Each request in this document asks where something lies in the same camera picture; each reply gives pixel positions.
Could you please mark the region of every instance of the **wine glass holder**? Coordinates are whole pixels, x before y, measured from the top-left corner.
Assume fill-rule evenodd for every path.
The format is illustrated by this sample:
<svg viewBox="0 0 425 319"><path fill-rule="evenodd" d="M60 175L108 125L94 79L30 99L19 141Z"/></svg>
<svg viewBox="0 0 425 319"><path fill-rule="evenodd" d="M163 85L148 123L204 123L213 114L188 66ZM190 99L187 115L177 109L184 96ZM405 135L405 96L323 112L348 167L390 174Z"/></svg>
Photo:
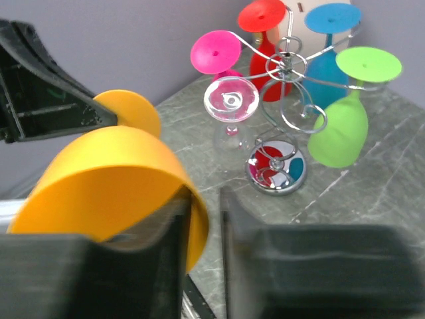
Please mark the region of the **wine glass holder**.
<svg viewBox="0 0 425 319"><path fill-rule="evenodd" d="M327 114L325 111L315 104L306 104L305 101L313 101L307 89L300 83L301 80L309 80L318 84L323 84L327 86L334 86L336 88L344 88L349 90L360 90L360 91L377 91L381 90L386 83L379 84L376 86L364 87L356 85L344 85L334 82L328 82L323 80L318 80L316 78L311 78L305 75L307 70L309 60L316 58L327 51L333 50L335 47L341 45L345 41L356 36L360 31L360 23L352 29L351 33L344 39L337 41L336 43L324 48L317 53L310 55L308 57L303 57L300 55L302 49L302 41L299 37L292 35L293 25L294 25L294 14L293 11L286 6L287 13L289 15L289 24L287 36L282 37L280 41L276 44L275 51L276 53L272 56L266 56L261 53L259 50L254 48L243 38L239 37L236 33L232 33L238 40L250 48L254 54L258 54L266 62L266 73L257 74L253 76L245 76L245 79L251 80L254 78L260 78L263 76L269 76L270 79L260 90L260 101L259 108L261 109L264 117L271 123L273 126L271 129L262 132L256 137L256 145L252 150L249 158L245 163L245 172L249 182L259 191L268 195L287 195L296 191L307 177L307 166L306 160L298 147L298 141L291 134L288 128L293 129L297 132L304 134L315 134L322 131L327 125ZM289 45L291 41L297 43L297 49L295 52L289 51ZM277 67L273 70L270 68L270 63L274 63ZM303 71L298 72L293 69L293 66L297 63L303 63ZM282 83L282 94L280 98L280 116L285 123L285 126L281 125L276 121L276 119L267 111L264 105L264 95L273 85L281 82ZM301 94L300 101L292 104L291 106L287 105L287 97L285 97L285 87L287 83L292 83L292 86L297 88ZM293 124L288 120L286 116L286 110L288 107L294 107L299 103L303 104L303 110L300 114L301 118L306 119L311 116L313 112L319 113L323 116L323 124L312 130L306 130L300 128L299 126ZM268 147L278 148L280 150L279 155L269 154ZM253 163L258 161L258 156L262 156L268 160L268 165L261 169L252 169ZM288 166L292 164L294 160L297 160L297 165L295 165L296 174L291 174Z"/></svg>

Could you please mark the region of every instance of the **blue wine glass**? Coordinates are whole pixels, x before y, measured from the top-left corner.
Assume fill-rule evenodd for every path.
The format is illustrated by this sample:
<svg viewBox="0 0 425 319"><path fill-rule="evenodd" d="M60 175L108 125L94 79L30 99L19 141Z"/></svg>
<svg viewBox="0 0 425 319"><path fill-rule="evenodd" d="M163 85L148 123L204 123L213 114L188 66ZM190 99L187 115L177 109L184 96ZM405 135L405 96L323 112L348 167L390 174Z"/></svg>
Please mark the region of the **blue wine glass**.
<svg viewBox="0 0 425 319"><path fill-rule="evenodd" d="M304 22L313 32L326 34L325 48L327 48L332 45L332 38L335 33L352 29L360 23L360 20L361 11L354 5L330 3L311 10L306 15ZM337 53L332 49L314 58L309 63L305 75L317 80L348 85L349 77L337 66L336 56ZM318 84L309 80L304 80L303 85L313 100L311 101L305 96L305 101L322 109L326 109L326 107L347 95L347 90L344 88Z"/></svg>

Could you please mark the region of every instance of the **metal scroll wire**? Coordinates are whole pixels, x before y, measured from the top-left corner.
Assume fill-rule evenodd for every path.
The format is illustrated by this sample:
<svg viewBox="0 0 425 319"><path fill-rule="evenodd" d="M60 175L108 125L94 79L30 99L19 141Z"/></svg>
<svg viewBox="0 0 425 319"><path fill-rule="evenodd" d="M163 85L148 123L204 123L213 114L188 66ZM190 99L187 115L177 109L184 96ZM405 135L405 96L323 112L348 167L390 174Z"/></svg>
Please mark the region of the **metal scroll wire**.
<svg viewBox="0 0 425 319"><path fill-rule="evenodd" d="M250 45L248 42L246 42L244 39L239 37L236 33L232 33L236 38L238 38L238 40L241 43L243 43L248 48L250 48L254 53L260 55L261 57L263 57L267 60L266 72L265 73L257 74L257 75L254 75L254 76L245 76L245 78L248 79L248 80L254 79L254 78L262 78L264 76L269 76L271 78L260 91L260 105L259 105L259 107L260 107L264 117L267 119L267 121L269 121L269 123L271 123L271 125L273 125L273 128L266 131L266 132L261 133L256 138L256 144L257 145L260 144L259 152L273 162L285 161L285 160L292 158L298 151L298 142L292 136L292 134L290 134L285 127L279 125L277 123L277 121L275 119L273 119L273 117L265 109L263 97L270 87L272 87L273 85L275 85L278 82L282 83L282 95L281 95L281 98L280 98L280 101L281 101L280 116L282 117L285 124L287 126L289 126L290 128L294 129L295 131L299 131L299 132L302 132L302 133L305 133L305 134L314 134L314 133L318 133L318 132L322 131L326 127L326 125L327 125L327 115L326 115L325 111L323 111L319 106L317 106L315 104L306 104L306 101L312 102L313 100L311 99L311 96L310 96L309 92L307 91L307 89L301 83L299 83L300 80L306 79L306 80L309 80L309 81L312 81L312 82L316 82L316 83L324 84L324 85L328 85L328 86L334 86L334 87L337 87L337 88L346 88L346 89L350 89L350 90L362 90L362 91L366 91L366 92L381 90L386 85L386 83L384 83L384 84L379 85L379 86L373 86L373 87L366 88L366 87L363 87L363 86L344 85L344 84L338 84L338 83L333 83L333 82L328 82L328 81L322 81L322 80L318 80L318 79L315 79L315 78L310 78L308 76L305 76L304 73L307 70L309 60L312 60L313 58L316 58L316 57L322 55L323 53L326 53L327 51L330 51L330 50L334 49L335 47L341 45L342 43L348 41L349 39L355 37L357 34L359 34L359 32L361 30L360 29L360 23L353 29L352 33L350 35L348 35L347 37L345 37L344 39L341 39L340 41L337 41L336 43L324 48L323 50L321 50L321 51L319 51L315 54L312 54L312 55L308 56L307 58L304 58L299 54L299 52L301 52L301 49L302 49L301 39L292 35L292 31L293 31L293 28L294 28L294 13L288 6L286 7L286 9L287 9L288 14L290 16L289 17L289 23L288 23L288 32L287 32L288 35L286 37L283 37L277 43L276 53L273 54L272 56L267 56L267 55L261 53L259 50L255 49L252 45ZM298 43L298 48L295 52L289 51L289 45L290 45L291 41L295 41L295 42ZM285 49L284 49L284 51L281 51L280 47L281 47L281 45L283 45L283 42L285 42ZM293 62L292 61L293 57L297 57L299 60ZM271 62L278 65L278 67L275 68L274 70L270 70L270 63ZM297 71L292 69L292 66L295 65L295 64L298 64L298 63L304 64L303 72L297 72ZM284 97L285 87L286 87L285 84L286 83L292 83L293 86L296 87L299 90L299 93L301 94L300 102L303 105L303 112L301 113L301 117L302 118L308 118L309 115L312 113L312 111L316 110L323 116L323 125L322 126L320 126L319 128L316 128L314 130L305 130L305 129L302 129L302 128L296 126L295 124L291 123L288 120L288 118L286 116L286 109L287 109L288 106L286 106L286 98ZM292 106L290 106L290 107L294 107L297 104L299 104L299 102L292 104ZM272 156L267 154L267 152L265 151L265 149L263 147L263 143L265 141L264 138L267 134L269 134L273 130L277 130L278 133L275 134L272 137L268 137L268 140L270 140L272 138L278 138L280 136L286 136L286 138L289 139L290 143L294 147L292 152L290 152L287 155L283 155L280 158L273 158Z"/></svg>

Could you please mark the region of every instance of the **gray marble surface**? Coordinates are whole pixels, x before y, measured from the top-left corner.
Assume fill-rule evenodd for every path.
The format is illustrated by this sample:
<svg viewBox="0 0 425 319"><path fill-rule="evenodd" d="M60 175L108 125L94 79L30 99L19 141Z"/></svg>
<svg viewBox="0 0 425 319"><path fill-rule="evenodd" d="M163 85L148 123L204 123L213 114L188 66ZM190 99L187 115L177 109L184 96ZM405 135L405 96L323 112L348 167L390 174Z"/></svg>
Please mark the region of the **gray marble surface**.
<svg viewBox="0 0 425 319"><path fill-rule="evenodd" d="M244 51L237 69L246 73L250 55ZM218 189L230 185L245 206L267 223L380 223L405 230L421 254L425 248L425 110L383 90L361 97L369 115L369 137L357 163L331 169L308 154L305 134L295 134L307 159L308 177L297 192L270 197L253 189L240 171L224 174L213 151L217 122L205 111L203 93L209 76L158 106L163 141L179 156L209 208L211 233L206 250L191 276L219 318L224 294ZM297 100L291 94L290 100ZM277 104L268 104L273 112ZM290 119L302 123L293 112ZM261 112L248 124L257 133L271 128ZM423 261L425 255L418 255Z"/></svg>

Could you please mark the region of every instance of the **gray wall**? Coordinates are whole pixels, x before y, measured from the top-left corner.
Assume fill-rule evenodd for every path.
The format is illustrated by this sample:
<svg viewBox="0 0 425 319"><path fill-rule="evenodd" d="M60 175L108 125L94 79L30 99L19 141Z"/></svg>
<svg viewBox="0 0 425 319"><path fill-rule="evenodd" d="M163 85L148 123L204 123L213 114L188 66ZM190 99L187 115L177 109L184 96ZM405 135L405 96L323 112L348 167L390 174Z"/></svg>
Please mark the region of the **gray wall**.
<svg viewBox="0 0 425 319"><path fill-rule="evenodd" d="M154 104L199 76L192 44L215 29L240 31L250 0L0 0L0 17L31 22L55 60L96 93L134 90ZM0 198L74 137L0 142Z"/></svg>
<svg viewBox="0 0 425 319"><path fill-rule="evenodd" d="M368 45L395 54L403 64L402 75L390 88L425 108L425 1L352 0L363 12L363 32L352 45Z"/></svg>

